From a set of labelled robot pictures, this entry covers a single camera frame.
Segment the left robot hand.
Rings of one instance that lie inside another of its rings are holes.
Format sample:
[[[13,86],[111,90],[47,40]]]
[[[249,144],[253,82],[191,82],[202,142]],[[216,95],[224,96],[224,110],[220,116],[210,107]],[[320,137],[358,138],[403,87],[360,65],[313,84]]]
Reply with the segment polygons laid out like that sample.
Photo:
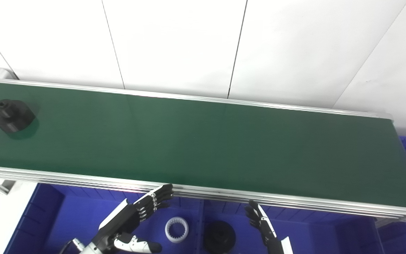
[[[159,243],[143,240],[134,235],[141,222],[150,218],[158,209],[167,208],[173,198],[173,184],[161,185],[129,204],[124,199],[100,224],[91,242],[82,254],[130,253],[154,254],[162,251]]]

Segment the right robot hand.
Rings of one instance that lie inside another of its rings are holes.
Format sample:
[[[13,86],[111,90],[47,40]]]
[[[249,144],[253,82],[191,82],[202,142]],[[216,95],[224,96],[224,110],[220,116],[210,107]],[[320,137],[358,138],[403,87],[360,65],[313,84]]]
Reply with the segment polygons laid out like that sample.
[[[269,254],[293,254],[289,237],[277,238],[274,227],[264,209],[256,201],[250,200],[245,206],[249,223],[258,229]]]

